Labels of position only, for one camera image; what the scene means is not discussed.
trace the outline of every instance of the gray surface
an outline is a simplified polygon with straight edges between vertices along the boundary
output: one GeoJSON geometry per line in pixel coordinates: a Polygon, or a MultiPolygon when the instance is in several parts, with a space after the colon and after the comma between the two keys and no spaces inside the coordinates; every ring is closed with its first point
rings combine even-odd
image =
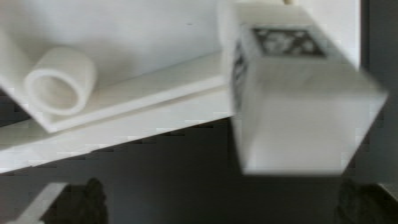
{"type": "Polygon", "coordinates": [[[0,176],[0,223],[44,184],[105,184],[110,223],[332,223],[339,178],[243,177],[229,120],[0,176]]]}
{"type": "Polygon", "coordinates": [[[398,183],[398,1],[364,0],[364,67],[391,91],[369,138],[346,175],[357,181],[398,183]]]}

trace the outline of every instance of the white cylinder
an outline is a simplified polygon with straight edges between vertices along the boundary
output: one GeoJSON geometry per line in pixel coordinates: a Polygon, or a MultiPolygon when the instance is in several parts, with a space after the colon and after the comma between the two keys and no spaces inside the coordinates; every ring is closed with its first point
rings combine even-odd
{"type": "Polygon", "coordinates": [[[30,102],[42,112],[69,116],[87,104],[96,84],[96,66],[81,52],[53,48],[25,78],[30,102]]]}

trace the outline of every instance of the white cardboard box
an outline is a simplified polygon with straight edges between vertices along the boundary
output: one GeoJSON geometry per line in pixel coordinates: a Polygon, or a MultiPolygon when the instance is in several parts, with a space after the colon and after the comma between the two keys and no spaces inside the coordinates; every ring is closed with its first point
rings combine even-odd
{"type": "Polygon", "coordinates": [[[387,92],[300,7],[245,3],[236,11],[236,36],[224,42],[234,47],[232,121],[243,172],[339,174],[387,92]]]}

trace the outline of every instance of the white plastic part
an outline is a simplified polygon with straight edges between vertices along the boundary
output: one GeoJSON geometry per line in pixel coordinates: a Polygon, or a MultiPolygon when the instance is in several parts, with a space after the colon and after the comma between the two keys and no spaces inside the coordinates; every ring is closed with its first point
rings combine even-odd
{"type": "Polygon", "coordinates": [[[302,7],[238,4],[238,20],[231,85],[243,173],[339,175],[387,92],[355,69],[302,7]],[[296,45],[284,53],[288,43],[296,45]],[[300,55],[305,46],[318,50],[300,55]]]}
{"type": "Polygon", "coordinates": [[[51,203],[62,193],[67,183],[49,183],[30,202],[30,205],[16,219],[16,221],[7,222],[7,224],[42,224],[41,216],[44,215],[51,203]]]}
{"type": "Polygon", "coordinates": [[[25,79],[26,94],[37,108],[55,115],[76,114],[85,107],[94,84],[90,58],[74,49],[51,49],[25,79]]]}

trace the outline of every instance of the qr code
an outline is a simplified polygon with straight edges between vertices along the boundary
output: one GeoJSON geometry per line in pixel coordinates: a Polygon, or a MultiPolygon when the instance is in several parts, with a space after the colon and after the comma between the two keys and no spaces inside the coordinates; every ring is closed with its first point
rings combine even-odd
{"type": "Polygon", "coordinates": [[[252,32],[264,56],[325,57],[307,30],[254,28],[252,32]]]}

